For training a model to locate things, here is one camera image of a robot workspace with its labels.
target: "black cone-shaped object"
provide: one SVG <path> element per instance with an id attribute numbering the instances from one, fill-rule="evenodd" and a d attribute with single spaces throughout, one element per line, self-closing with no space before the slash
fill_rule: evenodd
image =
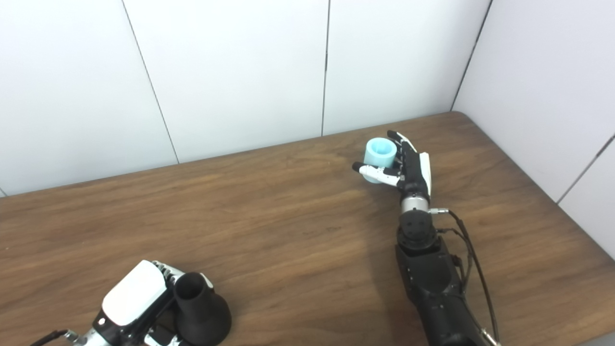
<path id="1" fill-rule="evenodd" d="M 231 330 L 231 311 L 224 298 L 207 286 L 200 273 L 186 273 L 175 284 L 179 311 L 177 333 L 193 346 L 218 345 Z"/>

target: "black cable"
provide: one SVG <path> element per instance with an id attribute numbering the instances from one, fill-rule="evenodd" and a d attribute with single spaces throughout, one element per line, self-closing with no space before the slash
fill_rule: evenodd
<path id="1" fill-rule="evenodd" d="M 59 337 L 61 337 L 62 335 L 66 334 L 68 332 L 67 329 L 63 329 L 61 331 L 52 331 L 51 333 L 49 333 L 48 335 L 40 338 L 38 341 L 36 341 L 35 343 L 33 343 L 30 346 L 43 346 L 44 344 L 53 341 Z"/>
<path id="2" fill-rule="evenodd" d="M 491 327 L 493 328 L 493 338 L 496 341 L 499 341 L 499 332 L 498 332 L 498 321 L 496 320 L 496 313 L 495 310 L 493 308 L 493 302 L 491 301 L 491 294 L 489 293 L 489 288 L 487 287 L 487 281 L 485 280 L 485 276 L 483 274 L 483 269 L 480 267 L 480 262 L 478 261 L 478 256 L 476 256 L 476 252 L 474 251 L 474 246 L 472 245 L 472 241 L 470 240 L 470 234 L 468 234 L 466 226 L 463 223 L 463 220 L 461 220 L 457 214 L 455 214 L 452 211 L 448 211 L 448 213 L 450 214 L 450 216 L 452 216 L 455 221 L 457 222 L 457 226 L 459 226 L 459 229 L 461 230 L 461 233 L 463 233 L 464 237 L 467 240 L 467 245 L 468 248 L 470 250 L 470 252 L 472 253 L 472 257 L 474 258 L 474 262 L 476 262 L 476 270 L 478 271 L 478 276 L 480 277 L 480 282 L 483 285 L 483 291 L 485 292 L 485 299 L 487 301 L 487 306 L 489 307 L 489 314 L 491 316 Z"/>
<path id="3" fill-rule="evenodd" d="M 456 235 L 458 235 L 461 240 L 466 244 L 467 249 L 467 272 L 465 275 L 461 275 L 461 293 L 465 294 L 467 290 L 467 283 L 470 281 L 470 272 L 472 271 L 472 250 L 470 249 L 470 244 L 468 243 L 468 239 L 463 236 L 459 231 L 454 228 L 444 228 L 440 230 L 441 233 L 446 233 L 448 231 L 452 231 Z"/>

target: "light blue cup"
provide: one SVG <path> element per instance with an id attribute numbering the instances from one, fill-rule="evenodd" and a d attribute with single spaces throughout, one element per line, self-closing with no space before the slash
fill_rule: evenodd
<path id="1" fill-rule="evenodd" d="M 393 168 L 396 152 L 397 147 L 392 141 L 386 138 L 372 138 L 365 146 L 365 157 L 363 162 L 374 166 Z M 365 177 L 365 180 L 370 183 L 380 183 L 376 179 L 369 177 Z"/>

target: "wood grain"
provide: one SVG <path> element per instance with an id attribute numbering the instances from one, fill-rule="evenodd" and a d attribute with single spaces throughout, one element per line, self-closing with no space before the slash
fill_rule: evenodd
<path id="1" fill-rule="evenodd" d="M 156 259 L 214 282 L 234 317 L 226 346 L 426 345 L 395 263 L 398 194 L 351 169 L 387 129 L 430 153 L 433 205 L 465 220 L 504 345 L 615 330 L 613 260 L 471 121 L 445 113 L 3 198 L 0 344 L 86 331 L 104 295 Z M 488 325 L 476 275 L 469 300 Z"/>

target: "robotic hand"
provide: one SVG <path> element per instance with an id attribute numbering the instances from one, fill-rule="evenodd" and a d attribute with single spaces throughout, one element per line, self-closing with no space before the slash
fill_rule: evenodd
<path id="1" fill-rule="evenodd" d="M 174 326 L 161 323 L 167 312 Z M 107 293 L 90 331 L 54 331 L 32 346 L 60 336 L 74 346 L 215 346 L 230 329 L 228 305 L 205 275 L 142 260 Z"/>
<path id="2" fill-rule="evenodd" d="M 397 187 L 401 193 L 401 215 L 395 252 L 403 285 L 423 323 L 430 346 L 479 346 L 483 339 L 492 346 L 498 342 L 498 329 L 486 282 L 463 221 L 448 209 L 429 207 L 431 169 L 429 155 L 419 154 L 412 143 L 395 131 L 387 135 L 397 146 L 394 168 L 355 162 L 352 168 L 379 182 Z M 433 214 L 450 214 L 462 233 L 447 228 L 438 230 Z M 451 255 L 440 236 L 453 231 L 468 248 L 468 269 L 464 274 L 461 259 Z M 466 286 L 472 260 L 476 263 L 490 308 L 495 338 L 481 328 L 466 303 Z"/>

